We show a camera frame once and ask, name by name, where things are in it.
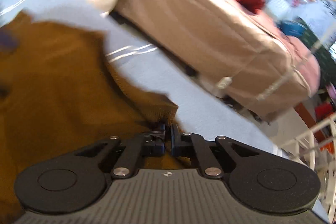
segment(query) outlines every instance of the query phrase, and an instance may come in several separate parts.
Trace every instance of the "beige blanket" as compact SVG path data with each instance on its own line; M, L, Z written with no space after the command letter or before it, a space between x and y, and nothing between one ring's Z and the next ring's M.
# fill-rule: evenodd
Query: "beige blanket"
M232 77L227 94L265 120L316 92L320 71L312 57L313 88L296 70L270 97L255 102L297 59L234 0L119 0L116 10L210 82Z

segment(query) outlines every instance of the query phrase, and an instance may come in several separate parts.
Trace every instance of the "white wire rack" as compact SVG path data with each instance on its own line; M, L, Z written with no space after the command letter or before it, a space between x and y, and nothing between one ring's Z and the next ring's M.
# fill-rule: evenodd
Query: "white wire rack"
M335 220L336 212L335 120L336 112L315 126L311 127L306 132L300 134L292 140L289 140L281 146L281 148L285 151L292 151L292 155L290 156L292 160L301 162L302 159L307 162L311 169L316 170L321 181L320 201L324 209L327 211L331 223L333 223ZM330 127L332 136L320 143L315 142L314 133L328 126ZM316 168L316 157L322 155L321 148L329 143L333 143L334 146L333 154L329 154L331 156L331 160L325 161L323 165L320 165L318 168Z

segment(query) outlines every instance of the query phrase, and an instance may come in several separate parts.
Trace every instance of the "light blue fabric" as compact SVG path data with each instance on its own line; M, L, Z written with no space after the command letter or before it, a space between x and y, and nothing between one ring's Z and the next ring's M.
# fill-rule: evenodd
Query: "light blue fabric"
M18 1L2 0L0 6L3 10ZM36 21L52 20L104 31L106 53L125 46L141 47L148 44L123 30L112 18L102 18L85 0L25 0L4 13L1 23L11 21L22 9L33 15ZM194 84L160 50L122 58L115 61L114 66L132 84L144 90L167 94L179 106L177 118L185 130L201 134L206 140L225 135L273 152L273 143L254 124ZM321 218L328 219L319 201L313 210Z

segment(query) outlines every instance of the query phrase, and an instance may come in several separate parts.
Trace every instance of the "metal screw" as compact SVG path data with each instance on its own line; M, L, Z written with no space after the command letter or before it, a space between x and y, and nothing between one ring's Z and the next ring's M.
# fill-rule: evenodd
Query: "metal screw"
M206 168L205 173L209 176L218 176L222 173L222 171L217 167L209 167Z
M126 176L129 174L129 170L125 167L118 167L113 170L113 174L116 176Z

